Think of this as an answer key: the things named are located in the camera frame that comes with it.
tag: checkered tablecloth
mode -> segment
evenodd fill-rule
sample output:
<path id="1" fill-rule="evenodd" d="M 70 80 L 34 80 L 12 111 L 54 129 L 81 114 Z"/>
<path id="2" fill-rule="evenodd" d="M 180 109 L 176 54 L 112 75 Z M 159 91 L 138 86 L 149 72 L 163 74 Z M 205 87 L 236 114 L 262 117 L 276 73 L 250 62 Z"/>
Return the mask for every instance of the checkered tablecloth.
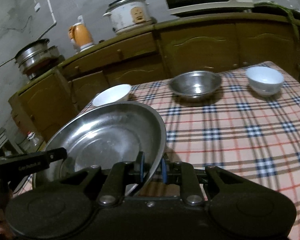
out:
<path id="1" fill-rule="evenodd" d="M 296 205 L 290 233 L 300 239 L 300 84 L 272 62 L 258 64 L 279 70 L 281 93 L 264 99 L 247 86 L 245 69 L 222 73 L 222 86 L 203 103 L 184 103 L 168 88 L 169 80 L 135 85 L 130 100 L 145 103 L 166 124 L 166 153 L 171 161 L 195 168 L 216 165 L 279 191 Z M 81 112 L 94 107 L 88 104 Z M 165 186 L 151 186 L 164 195 Z"/>

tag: screw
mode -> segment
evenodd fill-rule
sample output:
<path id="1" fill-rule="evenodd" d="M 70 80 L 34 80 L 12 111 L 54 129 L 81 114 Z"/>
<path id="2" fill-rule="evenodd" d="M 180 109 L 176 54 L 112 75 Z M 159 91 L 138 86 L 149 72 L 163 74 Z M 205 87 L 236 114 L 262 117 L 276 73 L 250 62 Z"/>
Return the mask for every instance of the screw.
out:
<path id="1" fill-rule="evenodd" d="M 115 197 L 111 195 L 103 195 L 99 198 L 99 202 L 104 205 L 112 204 L 115 201 Z"/>
<path id="2" fill-rule="evenodd" d="M 200 202 L 202 202 L 202 197 L 198 196 L 198 195 L 190 195 L 187 197 L 187 202 L 190 205 L 197 205 Z"/>
<path id="3" fill-rule="evenodd" d="M 154 201 L 147 202 L 147 207 L 154 207 L 154 206 L 155 206 L 155 202 Z"/>

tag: rice cooker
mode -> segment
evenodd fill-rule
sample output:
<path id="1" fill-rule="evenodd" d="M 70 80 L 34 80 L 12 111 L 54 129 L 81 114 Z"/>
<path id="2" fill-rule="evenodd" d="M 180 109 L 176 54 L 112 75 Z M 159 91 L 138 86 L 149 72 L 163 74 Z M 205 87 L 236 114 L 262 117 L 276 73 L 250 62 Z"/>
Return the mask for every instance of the rice cooker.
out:
<path id="1" fill-rule="evenodd" d="M 103 16 L 108 16 L 116 34 L 152 23 L 146 0 L 116 0 Z"/>

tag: orange electric kettle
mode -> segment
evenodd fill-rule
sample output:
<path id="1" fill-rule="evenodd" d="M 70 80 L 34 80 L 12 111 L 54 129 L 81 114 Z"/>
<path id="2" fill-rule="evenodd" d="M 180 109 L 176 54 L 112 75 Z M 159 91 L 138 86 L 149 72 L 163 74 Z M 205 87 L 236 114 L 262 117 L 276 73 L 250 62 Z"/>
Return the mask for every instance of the orange electric kettle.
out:
<path id="1" fill-rule="evenodd" d="M 91 33 L 86 28 L 82 15 L 78 17 L 78 22 L 69 28 L 68 35 L 78 52 L 94 45 Z"/>

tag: gray wall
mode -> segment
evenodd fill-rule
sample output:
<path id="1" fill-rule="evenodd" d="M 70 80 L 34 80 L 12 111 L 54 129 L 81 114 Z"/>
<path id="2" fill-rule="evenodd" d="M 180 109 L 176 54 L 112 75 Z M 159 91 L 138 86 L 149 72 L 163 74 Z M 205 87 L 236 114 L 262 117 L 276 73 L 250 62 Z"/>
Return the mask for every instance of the gray wall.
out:
<path id="1" fill-rule="evenodd" d="M 68 28 L 77 22 L 77 17 L 83 15 L 87 28 L 94 40 L 107 40 L 115 36 L 108 18 L 102 17 L 109 3 L 114 0 L 50 0 L 57 20 L 57 26 L 49 31 L 45 38 L 50 39 L 50 46 L 56 45 L 66 58 L 74 55 L 69 41 Z M 149 11 L 158 22 L 175 19 L 169 15 L 165 0 L 146 0 Z M 274 0 L 277 3 L 300 10 L 300 0 Z M 52 24 L 52 17 L 47 0 L 36 0 L 41 5 L 40 10 L 34 11 L 34 0 L 0 0 L 0 26 L 19 30 L 0 28 L 0 64 L 13 57 L 23 46 L 34 41 Z M 10 118 L 9 97 L 26 83 L 13 62 L 0 68 L 0 127 L 5 126 L 15 132 L 17 128 Z"/>

